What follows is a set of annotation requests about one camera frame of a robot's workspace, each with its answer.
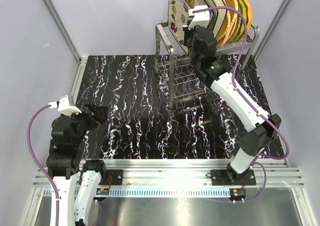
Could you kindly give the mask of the orange scalloped plate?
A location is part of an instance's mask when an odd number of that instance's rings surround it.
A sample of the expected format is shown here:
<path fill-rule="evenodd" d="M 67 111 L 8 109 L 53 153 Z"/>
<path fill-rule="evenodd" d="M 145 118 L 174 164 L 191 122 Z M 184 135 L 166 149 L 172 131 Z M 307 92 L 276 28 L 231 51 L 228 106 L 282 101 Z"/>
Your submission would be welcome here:
<path fill-rule="evenodd" d="M 252 23 L 252 7 L 249 2 L 249 0 L 242 0 L 244 2 L 244 5 L 246 7 L 246 12 L 247 12 L 247 31 L 249 31 Z"/>

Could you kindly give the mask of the aluminium mounting rail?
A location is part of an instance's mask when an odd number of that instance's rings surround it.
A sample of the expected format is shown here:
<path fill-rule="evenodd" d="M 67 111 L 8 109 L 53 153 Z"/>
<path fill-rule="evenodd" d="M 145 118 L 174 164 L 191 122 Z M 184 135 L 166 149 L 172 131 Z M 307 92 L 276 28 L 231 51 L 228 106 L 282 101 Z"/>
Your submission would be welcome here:
<path fill-rule="evenodd" d="M 108 170 L 122 170 L 124 187 L 191 187 L 212 184 L 206 176 L 210 170 L 225 169 L 229 159 L 106 159 Z M 284 160 L 259 159 L 253 167 L 257 185 L 269 188 L 304 186 L 298 168 L 289 167 Z"/>

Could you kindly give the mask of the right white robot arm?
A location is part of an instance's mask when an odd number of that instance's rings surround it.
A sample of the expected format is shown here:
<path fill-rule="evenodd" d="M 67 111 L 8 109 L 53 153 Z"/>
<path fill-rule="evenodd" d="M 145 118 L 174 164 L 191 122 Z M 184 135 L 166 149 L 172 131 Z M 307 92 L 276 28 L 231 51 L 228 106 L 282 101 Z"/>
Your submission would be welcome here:
<path fill-rule="evenodd" d="M 217 93 L 241 120 L 246 134 L 238 140 L 239 150 L 226 167 L 226 178 L 233 185 L 245 178 L 259 153 L 276 137 L 281 118 L 270 115 L 233 79 L 230 67 L 216 58 L 217 40 L 205 27 L 183 27 L 184 45 L 188 49 L 190 64 L 199 80 Z"/>

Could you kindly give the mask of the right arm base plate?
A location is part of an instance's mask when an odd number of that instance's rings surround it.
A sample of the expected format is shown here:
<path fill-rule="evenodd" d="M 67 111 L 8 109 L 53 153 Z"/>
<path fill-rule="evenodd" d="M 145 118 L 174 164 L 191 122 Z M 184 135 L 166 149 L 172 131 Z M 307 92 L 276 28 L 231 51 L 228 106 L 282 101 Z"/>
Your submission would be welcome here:
<path fill-rule="evenodd" d="M 213 186 L 255 186 L 257 184 L 253 170 L 236 174 L 231 170 L 211 170 L 206 173 Z"/>

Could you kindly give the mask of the white square plate black rim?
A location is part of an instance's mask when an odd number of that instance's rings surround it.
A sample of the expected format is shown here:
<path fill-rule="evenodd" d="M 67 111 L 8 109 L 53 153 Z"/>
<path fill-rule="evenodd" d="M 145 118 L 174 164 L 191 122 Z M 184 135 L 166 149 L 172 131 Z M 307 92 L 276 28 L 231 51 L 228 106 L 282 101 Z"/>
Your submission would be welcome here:
<path fill-rule="evenodd" d="M 221 0 L 207 0 L 207 2 L 208 2 L 208 6 L 209 7 L 214 7 L 214 6 L 220 6 L 221 5 Z M 221 20 L 221 16 L 223 14 L 220 13 L 220 11 L 218 9 L 213 10 L 213 13 L 214 13 L 214 20 L 210 24 L 210 26 L 212 26 L 213 33 L 214 33 L 215 37 L 218 37 L 218 32 L 219 32 L 219 30 L 221 28 L 221 24 L 223 22 L 223 20 Z"/>

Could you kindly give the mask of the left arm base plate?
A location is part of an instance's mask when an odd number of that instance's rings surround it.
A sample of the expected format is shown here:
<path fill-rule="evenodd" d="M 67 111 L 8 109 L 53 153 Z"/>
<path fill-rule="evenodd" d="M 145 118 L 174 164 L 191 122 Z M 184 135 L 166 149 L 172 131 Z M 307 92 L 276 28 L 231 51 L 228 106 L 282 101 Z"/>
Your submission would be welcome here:
<path fill-rule="evenodd" d="M 100 185 L 107 186 L 111 183 L 112 186 L 120 186 L 123 184 L 123 170 L 106 170 L 103 173 Z"/>

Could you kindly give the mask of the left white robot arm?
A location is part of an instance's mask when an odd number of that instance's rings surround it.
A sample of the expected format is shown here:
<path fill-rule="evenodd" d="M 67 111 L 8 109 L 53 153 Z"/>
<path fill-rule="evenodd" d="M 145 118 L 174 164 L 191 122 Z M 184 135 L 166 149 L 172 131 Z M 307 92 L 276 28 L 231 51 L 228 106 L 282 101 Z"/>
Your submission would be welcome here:
<path fill-rule="evenodd" d="M 103 160 L 87 160 L 80 170 L 80 145 L 88 131 L 108 120 L 107 106 L 86 104 L 92 112 L 61 114 L 52 124 L 47 172 L 52 180 L 52 226 L 87 226 L 97 186 L 105 183 L 108 173 Z"/>

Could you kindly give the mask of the woven bamboo tray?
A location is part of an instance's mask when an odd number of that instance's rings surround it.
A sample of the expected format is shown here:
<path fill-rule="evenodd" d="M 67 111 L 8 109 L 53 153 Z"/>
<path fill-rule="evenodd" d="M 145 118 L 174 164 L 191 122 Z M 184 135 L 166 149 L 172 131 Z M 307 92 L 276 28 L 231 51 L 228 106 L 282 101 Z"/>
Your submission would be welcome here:
<path fill-rule="evenodd" d="M 226 6 L 235 7 L 235 3 L 234 3 L 235 0 L 223 0 L 223 1 L 226 4 Z M 227 10 L 226 12 L 227 12 L 227 14 L 224 19 L 223 25 L 217 35 L 217 40 L 218 40 L 217 48 L 222 47 L 227 42 L 231 28 L 232 28 L 232 23 L 231 23 L 232 22 L 232 17 L 231 17 L 232 13 L 230 13 L 229 10 Z"/>
<path fill-rule="evenodd" d="M 225 0 L 225 2 L 226 2 L 227 6 L 232 7 L 235 10 L 238 10 L 238 1 L 237 0 Z M 238 15 L 235 12 L 233 12 L 232 10 L 228 10 L 228 13 L 230 14 L 230 25 L 226 31 L 226 35 L 224 36 L 224 39 L 223 39 L 224 43 L 223 44 L 227 43 L 230 40 L 230 38 L 236 28 L 236 25 L 237 25 Z"/>

